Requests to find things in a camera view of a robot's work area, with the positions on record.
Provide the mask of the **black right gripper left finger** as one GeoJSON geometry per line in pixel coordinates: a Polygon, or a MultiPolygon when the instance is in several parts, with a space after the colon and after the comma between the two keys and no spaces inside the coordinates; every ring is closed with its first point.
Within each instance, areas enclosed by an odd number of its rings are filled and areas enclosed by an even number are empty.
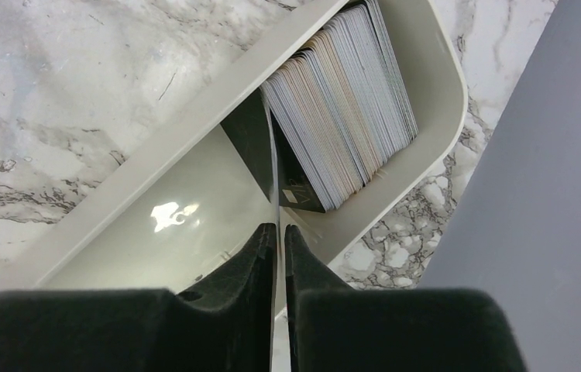
{"type": "Polygon", "coordinates": [[[268,371],[277,227],[188,289],[0,292],[0,371],[268,371]]]}

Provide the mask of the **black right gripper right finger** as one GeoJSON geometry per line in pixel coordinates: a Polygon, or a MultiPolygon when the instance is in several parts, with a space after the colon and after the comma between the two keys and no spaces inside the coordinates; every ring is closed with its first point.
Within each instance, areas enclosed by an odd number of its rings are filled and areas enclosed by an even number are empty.
{"type": "Polygon", "coordinates": [[[360,290],[285,230],[294,371],[524,371],[500,306],[467,288],[360,290]]]}

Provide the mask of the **silver credit card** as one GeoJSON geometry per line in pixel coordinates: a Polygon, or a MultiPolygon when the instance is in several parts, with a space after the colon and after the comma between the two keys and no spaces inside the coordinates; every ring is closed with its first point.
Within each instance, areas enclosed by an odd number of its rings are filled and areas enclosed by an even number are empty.
{"type": "Polygon", "coordinates": [[[270,202],[270,223],[273,224],[272,237],[275,238],[273,244],[274,263],[271,309],[270,370],[292,371],[290,341],[287,327],[288,319],[284,276],[284,243],[283,233],[281,232],[282,222],[279,206],[277,146],[269,104],[263,95],[263,92],[259,90],[259,93],[261,95],[263,112],[266,117],[266,133],[270,145],[270,186],[268,187],[268,200],[270,202]]]}

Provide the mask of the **cream oval plastic tray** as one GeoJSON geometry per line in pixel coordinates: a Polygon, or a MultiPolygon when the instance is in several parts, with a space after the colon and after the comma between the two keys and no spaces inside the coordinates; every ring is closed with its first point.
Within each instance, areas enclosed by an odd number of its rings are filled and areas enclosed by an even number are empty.
{"type": "MultiPolygon", "coordinates": [[[[221,121],[343,7],[294,10],[217,76],[114,174],[0,271],[0,291],[169,288],[183,291],[230,259],[270,202],[221,121]]],[[[382,1],[418,136],[333,212],[280,208],[324,262],[350,248],[453,148],[466,83],[435,3],[382,1]]]]}

